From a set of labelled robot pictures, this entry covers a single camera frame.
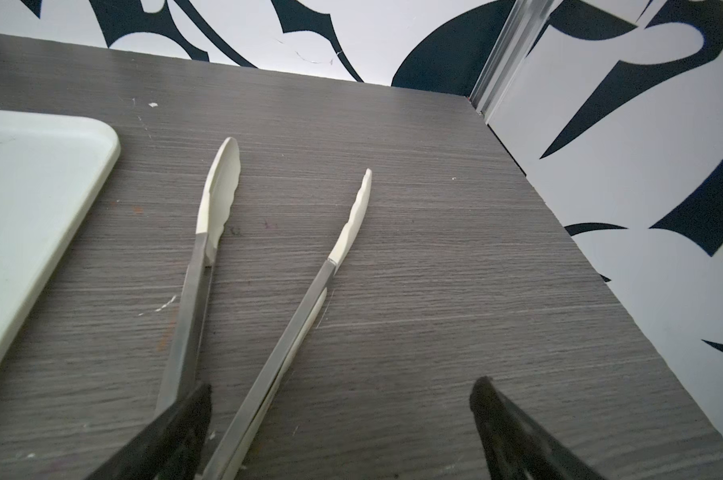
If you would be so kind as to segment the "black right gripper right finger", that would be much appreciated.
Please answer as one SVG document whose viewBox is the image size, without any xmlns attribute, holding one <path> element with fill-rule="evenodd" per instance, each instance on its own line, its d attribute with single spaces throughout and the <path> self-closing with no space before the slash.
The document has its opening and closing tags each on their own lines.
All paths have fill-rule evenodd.
<svg viewBox="0 0 723 480">
<path fill-rule="evenodd" d="M 493 479 L 597 479 L 603 476 L 567 449 L 483 376 L 469 407 Z"/>
</svg>

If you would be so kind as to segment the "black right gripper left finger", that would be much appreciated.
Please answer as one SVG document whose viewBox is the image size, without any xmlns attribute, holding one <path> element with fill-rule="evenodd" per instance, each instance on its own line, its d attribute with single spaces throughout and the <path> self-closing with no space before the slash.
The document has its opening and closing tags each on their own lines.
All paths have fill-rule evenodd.
<svg viewBox="0 0 723 480">
<path fill-rule="evenodd" d="M 193 479 L 211 420 L 211 385 L 175 401 L 97 467 L 90 479 Z"/>
</svg>

